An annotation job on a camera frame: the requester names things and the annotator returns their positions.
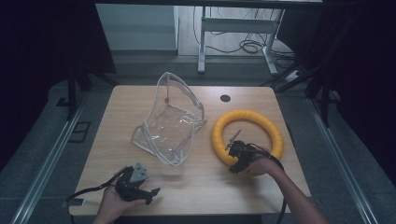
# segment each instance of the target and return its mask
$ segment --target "transparent plastic bag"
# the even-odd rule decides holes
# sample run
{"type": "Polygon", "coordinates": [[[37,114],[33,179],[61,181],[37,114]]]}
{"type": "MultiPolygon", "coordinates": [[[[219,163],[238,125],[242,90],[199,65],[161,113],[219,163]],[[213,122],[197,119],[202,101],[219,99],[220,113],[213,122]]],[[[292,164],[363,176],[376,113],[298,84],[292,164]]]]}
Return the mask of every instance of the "transparent plastic bag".
{"type": "Polygon", "coordinates": [[[132,143],[161,162],[178,166],[186,160],[193,136],[204,124],[204,105],[180,77],[165,73],[158,80],[148,117],[134,129],[132,143]]]}

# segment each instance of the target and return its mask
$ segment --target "yellow inflatable ring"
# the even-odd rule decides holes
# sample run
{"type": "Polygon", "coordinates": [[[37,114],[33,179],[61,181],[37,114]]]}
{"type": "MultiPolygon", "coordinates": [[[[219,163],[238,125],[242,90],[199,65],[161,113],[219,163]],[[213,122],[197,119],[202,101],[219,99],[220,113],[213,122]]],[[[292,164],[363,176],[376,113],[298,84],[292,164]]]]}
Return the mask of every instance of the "yellow inflatable ring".
{"type": "Polygon", "coordinates": [[[264,115],[252,110],[241,109],[230,111],[224,114],[215,122],[213,126],[212,145],[216,151],[216,154],[218,154],[219,158],[222,161],[224,161],[229,166],[236,164],[236,162],[238,161],[237,158],[233,158],[228,155],[228,151],[225,150],[226,145],[222,140],[222,132],[224,127],[230,122],[237,119],[247,119],[262,126],[264,130],[267,131],[271,136],[273,146],[271,150],[271,155],[280,160],[283,154],[283,139],[279,129],[271,120],[269,120],[264,115]]]}

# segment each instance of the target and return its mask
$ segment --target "white wall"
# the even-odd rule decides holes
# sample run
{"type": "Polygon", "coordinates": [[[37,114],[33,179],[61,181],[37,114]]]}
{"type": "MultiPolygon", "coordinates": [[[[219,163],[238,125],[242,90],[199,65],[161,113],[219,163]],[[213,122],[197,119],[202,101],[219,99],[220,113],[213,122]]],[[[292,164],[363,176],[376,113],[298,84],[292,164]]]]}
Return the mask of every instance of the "white wall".
{"type": "Polygon", "coordinates": [[[111,50],[177,49],[177,7],[96,4],[96,9],[111,50]]]}

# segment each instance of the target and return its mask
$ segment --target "forearm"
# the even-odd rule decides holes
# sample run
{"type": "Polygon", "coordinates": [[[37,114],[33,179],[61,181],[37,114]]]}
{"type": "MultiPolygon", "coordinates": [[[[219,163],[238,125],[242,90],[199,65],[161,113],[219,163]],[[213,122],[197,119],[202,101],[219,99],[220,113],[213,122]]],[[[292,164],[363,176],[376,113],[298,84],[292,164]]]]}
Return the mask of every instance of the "forearm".
{"type": "Polygon", "coordinates": [[[278,184],[297,223],[329,223],[282,169],[271,166],[268,174],[278,184]]]}

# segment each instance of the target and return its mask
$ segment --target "black circle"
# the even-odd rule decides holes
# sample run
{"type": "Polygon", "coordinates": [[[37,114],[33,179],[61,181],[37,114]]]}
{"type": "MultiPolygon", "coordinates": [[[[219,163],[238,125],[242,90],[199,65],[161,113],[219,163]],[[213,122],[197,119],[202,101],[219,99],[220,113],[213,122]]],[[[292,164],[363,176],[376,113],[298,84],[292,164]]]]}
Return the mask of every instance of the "black circle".
{"type": "Polygon", "coordinates": [[[231,101],[231,97],[229,95],[221,95],[220,100],[227,103],[231,101]]]}

